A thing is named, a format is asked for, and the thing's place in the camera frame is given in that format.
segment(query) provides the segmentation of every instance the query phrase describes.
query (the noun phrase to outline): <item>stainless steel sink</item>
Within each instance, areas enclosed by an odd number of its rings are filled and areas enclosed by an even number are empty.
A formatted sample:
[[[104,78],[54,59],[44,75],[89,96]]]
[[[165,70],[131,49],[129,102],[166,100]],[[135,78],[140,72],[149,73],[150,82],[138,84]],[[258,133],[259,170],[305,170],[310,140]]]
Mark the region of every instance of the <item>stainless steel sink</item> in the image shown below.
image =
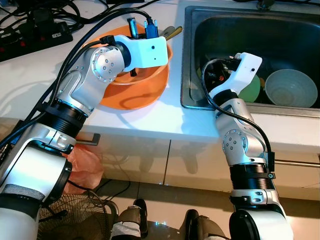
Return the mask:
[[[320,16],[291,12],[189,6],[185,9],[181,104],[212,110],[197,71],[204,59],[247,52],[262,57],[257,75],[295,69],[316,84],[318,98],[310,108],[274,105],[261,88],[252,113],[320,118]]]

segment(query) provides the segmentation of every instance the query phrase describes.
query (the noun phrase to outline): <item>robotic arm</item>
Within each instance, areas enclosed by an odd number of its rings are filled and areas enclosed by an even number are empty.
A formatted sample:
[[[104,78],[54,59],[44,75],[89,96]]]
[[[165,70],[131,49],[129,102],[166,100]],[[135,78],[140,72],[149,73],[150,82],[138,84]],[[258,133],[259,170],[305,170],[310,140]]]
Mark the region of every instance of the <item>robotic arm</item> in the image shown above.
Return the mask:
[[[252,116],[240,91],[256,74],[262,59],[237,54],[227,81],[208,93],[219,108],[250,121]],[[105,89],[122,71],[149,68],[168,62],[164,37],[131,40],[109,36],[108,46],[87,49],[64,76],[53,104],[27,128],[13,149],[0,157],[0,240],[37,238],[39,210],[56,201],[70,176],[69,154],[86,118],[104,96]],[[207,63],[202,71],[213,62]],[[230,218],[233,240],[292,240],[293,233],[273,184],[273,154],[263,136],[246,121],[215,110],[216,126],[230,167],[235,212]]]
[[[231,75],[207,97],[221,109],[253,122],[238,94],[252,81],[262,59],[246,52],[229,60],[215,59],[203,68],[202,79],[207,66],[218,61],[230,66]],[[235,212],[229,221],[232,240],[292,240],[292,229],[273,184],[274,153],[266,152],[263,137],[252,125],[219,109],[214,114],[233,185],[230,200]]]
[[[168,63],[166,39],[108,36],[107,46],[86,50],[63,78],[53,105],[27,128],[0,162],[0,239],[37,238],[39,211],[56,201],[70,176],[69,154],[85,120],[122,71]]]

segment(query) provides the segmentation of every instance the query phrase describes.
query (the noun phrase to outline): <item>plastic bag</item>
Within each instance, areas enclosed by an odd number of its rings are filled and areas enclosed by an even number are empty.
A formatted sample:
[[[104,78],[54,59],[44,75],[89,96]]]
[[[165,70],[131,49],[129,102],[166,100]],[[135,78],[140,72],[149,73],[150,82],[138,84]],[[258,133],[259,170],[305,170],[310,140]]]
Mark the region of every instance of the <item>plastic bag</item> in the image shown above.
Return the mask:
[[[72,163],[70,181],[88,189],[94,189],[99,185],[104,169],[96,154],[84,145],[75,145],[72,152],[65,157]],[[67,183],[63,190],[66,194],[82,194],[84,191],[70,183]]]

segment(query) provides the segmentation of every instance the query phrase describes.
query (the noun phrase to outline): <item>fan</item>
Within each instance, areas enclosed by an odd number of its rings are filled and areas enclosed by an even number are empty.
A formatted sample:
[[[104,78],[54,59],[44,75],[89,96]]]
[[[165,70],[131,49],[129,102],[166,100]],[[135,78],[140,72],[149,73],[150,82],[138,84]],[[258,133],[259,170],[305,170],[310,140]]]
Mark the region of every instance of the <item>fan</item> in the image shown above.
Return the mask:
[[[105,240],[108,216],[101,200],[93,195],[65,194],[42,208],[37,240]]]

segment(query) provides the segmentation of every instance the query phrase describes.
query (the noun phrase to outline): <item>white countertop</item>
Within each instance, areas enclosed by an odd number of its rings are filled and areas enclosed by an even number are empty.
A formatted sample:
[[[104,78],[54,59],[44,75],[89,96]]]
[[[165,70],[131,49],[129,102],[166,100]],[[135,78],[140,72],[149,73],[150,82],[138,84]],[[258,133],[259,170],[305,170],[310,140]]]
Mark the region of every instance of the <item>white countertop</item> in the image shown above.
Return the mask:
[[[75,1],[84,17],[102,11],[98,1]],[[255,9],[256,2],[238,3],[231,0],[163,0],[144,8],[158,28],[183,26],[185,7],[212,6]],[[277,11],[320,14],[320,7],[276,3]],[[127,24],[127,15],[118,17],[102,27],[94,36]],[[144,19],[136,16],[138,23]],[[0,62],[0,117],[24,119],[38,98],[55,79],[68,52],[91,28],[73,34],[74,40],[63,45]],[[99,105],[83,126],[85,132],[197,142],[217,142],[213,112],[186,109],[180,103],[183,34],[168,41],[172,47],[170,76],[162,96],[155,103],[138,110],[116,110]],[[320,153],[320,119],[307,117],[252,114],[255,122],[266,132],[275,149]]]

